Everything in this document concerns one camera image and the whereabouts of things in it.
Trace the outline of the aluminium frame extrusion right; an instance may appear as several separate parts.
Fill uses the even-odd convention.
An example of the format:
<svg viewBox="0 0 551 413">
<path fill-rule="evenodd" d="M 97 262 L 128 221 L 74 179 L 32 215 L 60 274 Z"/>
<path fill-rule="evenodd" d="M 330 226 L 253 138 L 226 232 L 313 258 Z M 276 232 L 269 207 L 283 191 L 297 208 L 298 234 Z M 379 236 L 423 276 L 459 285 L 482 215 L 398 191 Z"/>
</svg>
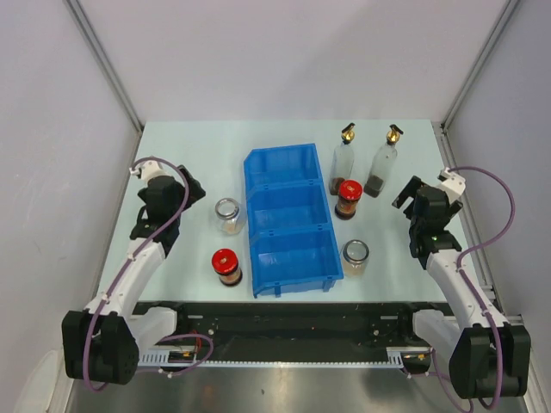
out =
<svg viewBox="0 0 551 413">
<path fill-rule="evenodd" d="M 458 165 L 458 157 L 454 153 L 451 134 L 448 132 L 440 121 L 432 121 L 432 128 L 436 136 L 436 141 L 439 151 L 443 158 L 444 164 L 447 166 Z M 467 242 L 475 245 L 483 241 L 482 226 L 480 216 L 476 211 L 473 203 L 472 190 L 469 189 L 465 195 L 464 210 L 460 213 L 461 224 L 466 232 Z M 507 316 L 519 316 L 520 321 L 524 322 L 521 313 L 512 312 L 511 307 L 505 300 L 503 295 L 504 284 L 500 282 L 500 278 L 494 271 L 494 265 L 491 263 L 489 252 L 487 249 L 474 252 L 473 262 L 476 266 L 477 275 L 490 284 L 496 295 L 497 303 L 502 310 L 505 310 Z M 550 411 L 550 389 L 548 382 L 543 377 L 543 371 L 538 365 L 538 358 L 535 350 L 532 348 L 530 352 L 529 362 L 529 379 L 526 394 L 523 396 L 523 401 L 528 412 L 549 412 Z"/>
</svg>

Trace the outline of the clear glass jar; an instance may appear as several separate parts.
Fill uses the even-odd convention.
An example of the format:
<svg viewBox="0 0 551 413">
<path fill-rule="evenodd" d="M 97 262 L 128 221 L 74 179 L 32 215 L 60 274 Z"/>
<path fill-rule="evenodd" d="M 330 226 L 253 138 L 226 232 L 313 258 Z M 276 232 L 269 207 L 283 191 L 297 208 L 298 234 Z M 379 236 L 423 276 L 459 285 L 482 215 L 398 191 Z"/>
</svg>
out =
<svg viewBox="0 0 551 413">
<path fill-rule="evenodd" d="M 242 227 L 241 207 L 233 198 L 222 198 L 214 206 L 216 223 L 226 235 L 237 235 Z"/>
<path fill-rule="evenodd" d="M 342 248 L 341 264 L 345 276 L 361 277 L 364 275 L 370 250 L 366 243 L 359 239 L 348 241 Z"/>
</svg>

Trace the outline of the blue three-compartment plastic bin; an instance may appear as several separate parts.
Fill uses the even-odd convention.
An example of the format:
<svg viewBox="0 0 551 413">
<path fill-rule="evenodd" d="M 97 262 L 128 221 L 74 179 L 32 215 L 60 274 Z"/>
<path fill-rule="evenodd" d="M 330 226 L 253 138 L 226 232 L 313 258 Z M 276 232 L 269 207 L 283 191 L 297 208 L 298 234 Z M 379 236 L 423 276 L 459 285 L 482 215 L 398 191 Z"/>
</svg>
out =
<svg viewBox="0 0 551 413">
<path fill-rule="evenodd" d="M 253 296 L 330 291 L 344 274 L 316 146 L 254 149 L 244 176 Z"/>
</svg>

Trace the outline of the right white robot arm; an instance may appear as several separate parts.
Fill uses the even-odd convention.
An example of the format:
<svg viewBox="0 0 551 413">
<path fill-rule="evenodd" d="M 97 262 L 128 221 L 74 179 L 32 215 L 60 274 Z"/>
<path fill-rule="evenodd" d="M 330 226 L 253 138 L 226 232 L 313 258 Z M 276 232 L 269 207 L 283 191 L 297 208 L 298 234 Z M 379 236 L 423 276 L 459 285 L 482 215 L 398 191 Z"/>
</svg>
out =
<svg viewBox="0 0 551 413">
<path fill-rule="evenodd" d="M 451 385 L 462 399 L 522 397 L 529 378 L 529 332 L 512 324 L 483 292 L 446 228 L 462 208 L 464 178 L 444 169 L 438 179 L 431 186 L 413 176 L 393 206 L 409 219 L 411 255 L 437 283 L 455 321 L 441 311 L 417 311 L 399 320 L 398 337 L 407 345 L 424 340 L 446 359 Z"/>
</svg>

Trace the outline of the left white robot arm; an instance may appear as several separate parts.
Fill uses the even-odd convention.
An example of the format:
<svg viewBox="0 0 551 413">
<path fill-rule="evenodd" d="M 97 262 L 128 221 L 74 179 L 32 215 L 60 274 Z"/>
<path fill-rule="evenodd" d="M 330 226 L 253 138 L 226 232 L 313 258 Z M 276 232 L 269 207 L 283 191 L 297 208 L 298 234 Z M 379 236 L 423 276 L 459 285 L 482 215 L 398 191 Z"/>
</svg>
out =
<svg viewBox="0 0 551 413">
<path fill-rule="evenodd" d="M 161 158 L 146 157 L 131 167 L 145 186 L 138 192 L 143 205 L 127 256 L 108 288 L 81 311 L 68 311 L 62 321 L 65 373 L 92 391 L 127 384 L 140 356 L 162 339 L 178 344 L 189 337 L 189 321 L 169 308 L 155 307 L 133 317 L 146 285 L 180 235 L 182 213 L 206 195 L 184 166 L 169 173 L 170 166 Z"/>
</svg>

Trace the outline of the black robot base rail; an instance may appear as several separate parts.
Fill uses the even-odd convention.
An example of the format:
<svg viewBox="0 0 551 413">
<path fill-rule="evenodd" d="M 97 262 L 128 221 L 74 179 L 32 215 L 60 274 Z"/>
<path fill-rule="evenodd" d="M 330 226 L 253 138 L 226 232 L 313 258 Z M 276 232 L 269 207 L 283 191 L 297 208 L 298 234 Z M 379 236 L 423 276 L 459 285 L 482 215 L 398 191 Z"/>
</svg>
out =
<svg viewBox="0 0 551 413">
<path fill-rule="evenodd" d="M 388 348 L 421 348 L 412 330 L 415 311 L 438 310 L 444 303 L 184 303 L 140 302 L 133 312 L 152 307 L 176 312 L 178 334 L 196 331 L 214 342 L 211 361 L 371 362 L 384 361 Z"/>
</svg>

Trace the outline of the oil dispenser bottle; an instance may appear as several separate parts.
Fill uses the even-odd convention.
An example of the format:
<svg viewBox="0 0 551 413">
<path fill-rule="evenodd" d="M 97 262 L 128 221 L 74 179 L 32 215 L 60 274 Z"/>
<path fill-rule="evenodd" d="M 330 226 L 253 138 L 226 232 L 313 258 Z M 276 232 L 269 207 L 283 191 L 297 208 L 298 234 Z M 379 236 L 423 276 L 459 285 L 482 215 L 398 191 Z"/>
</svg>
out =
<svg viewBox="0 0 551 413">
<path fill-rule="evenodd" d="M 341 144 L 335 148 L 329 177 L 329 191 L 331 195 L 337 195 L 340 185 L 348 180 L 354 164 L 354 148 L 352 142 L 355 138 L 355 123 L 351 122 L 341 131 Z"/>
<path fill-rule="evenodd" d="M 385 143 L 374 155 L 367 181 L 363 186 L 363 192 L 373 198 L 377 198 L 385 187 L 398 156 L 396 145 L 404 134 L 395 124 L 391 124 L 389 128 Z"/>
</svg>

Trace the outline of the red-lid sauce jar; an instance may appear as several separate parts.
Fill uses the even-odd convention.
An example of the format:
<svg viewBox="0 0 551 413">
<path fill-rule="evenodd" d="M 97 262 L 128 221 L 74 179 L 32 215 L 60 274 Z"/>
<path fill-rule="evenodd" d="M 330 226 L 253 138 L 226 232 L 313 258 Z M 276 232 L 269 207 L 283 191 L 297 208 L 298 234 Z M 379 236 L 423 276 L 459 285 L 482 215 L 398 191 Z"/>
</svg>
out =
<svg viewBox="0 0 551 413">
<path fill-rule="evenodd" d="M 356 215 L 357 204 L 362 197 L 362 185 L 354 180 L 344 180 L 337 191 L 335 214 L 340 219 L 352 219 Z"/>
<path fill-rule="evenodd" d="M 226 287 L 234 287 L 242 280 L 242 270 L 236 253 L 230 249 L 216 250 L 211 264 L 220 282 Z"/>
</svg>

